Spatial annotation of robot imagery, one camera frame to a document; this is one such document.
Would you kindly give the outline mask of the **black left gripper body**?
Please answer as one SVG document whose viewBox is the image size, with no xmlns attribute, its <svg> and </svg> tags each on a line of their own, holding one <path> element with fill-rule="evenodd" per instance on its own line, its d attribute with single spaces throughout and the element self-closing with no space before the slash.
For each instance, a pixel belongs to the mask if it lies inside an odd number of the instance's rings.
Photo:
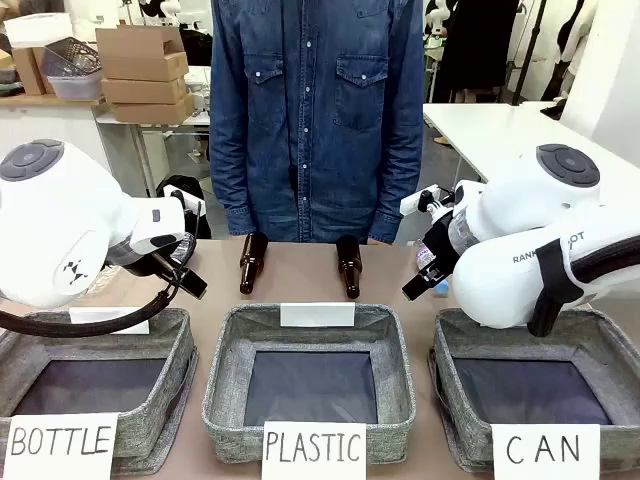
<svg viewBox="0 0 640 480">
<path fill-rule="evenodd" d="M 181 240 L 175 235 L 161 235 L 152 238 L 150 245 L 150 253 L 140 254 L 133 250 L 128 239 L 123 240 L 110 248 L 110 265 L 123 267 L 138 277 L 171 277 L 174 270 L 192 257 L 196 238 L 189 232 Z"/>
</svg>

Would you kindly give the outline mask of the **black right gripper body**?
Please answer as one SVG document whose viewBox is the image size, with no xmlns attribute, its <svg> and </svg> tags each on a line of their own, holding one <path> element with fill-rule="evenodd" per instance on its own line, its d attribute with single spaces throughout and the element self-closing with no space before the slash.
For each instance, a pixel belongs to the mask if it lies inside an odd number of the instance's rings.
<svg viewBox="0 0 640 480">
<path fill-rule="evenodd" d="M 424 245 L 433 255 L 427 264 L 428 272 L 451 274 L 460 258 L 449 239 L 450 222 L 451 218 L 440 218 L 423 237 Z"/>
</svg>

